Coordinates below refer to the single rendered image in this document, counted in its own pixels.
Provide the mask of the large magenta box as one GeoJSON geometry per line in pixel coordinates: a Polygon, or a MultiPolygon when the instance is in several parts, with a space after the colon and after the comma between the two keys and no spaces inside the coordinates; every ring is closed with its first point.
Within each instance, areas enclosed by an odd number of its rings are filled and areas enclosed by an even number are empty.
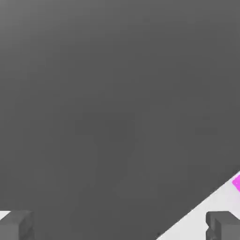
{"type": "Polygon", "coordinates": [[[232,180],[232,184],[240,192],[240,174],[232,180]]]}

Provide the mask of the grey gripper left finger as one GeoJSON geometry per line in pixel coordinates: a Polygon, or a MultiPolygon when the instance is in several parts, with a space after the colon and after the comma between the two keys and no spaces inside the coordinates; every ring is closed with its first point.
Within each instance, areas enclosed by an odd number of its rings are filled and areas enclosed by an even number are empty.
{"type": "Polygon", "coordinates": [[[35,240],[34,212],[14,210],[0,220],[0,240],[35,240]]]}

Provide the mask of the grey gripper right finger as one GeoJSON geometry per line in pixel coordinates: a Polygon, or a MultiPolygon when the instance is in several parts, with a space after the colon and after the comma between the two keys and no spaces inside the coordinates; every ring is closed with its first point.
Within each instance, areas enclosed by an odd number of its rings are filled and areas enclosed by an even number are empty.
{"type": "Polygon", "coordinates": [[[229,211],[208,211],[206,224],[206,240],[240,240],[240,219],[229,211]]]}

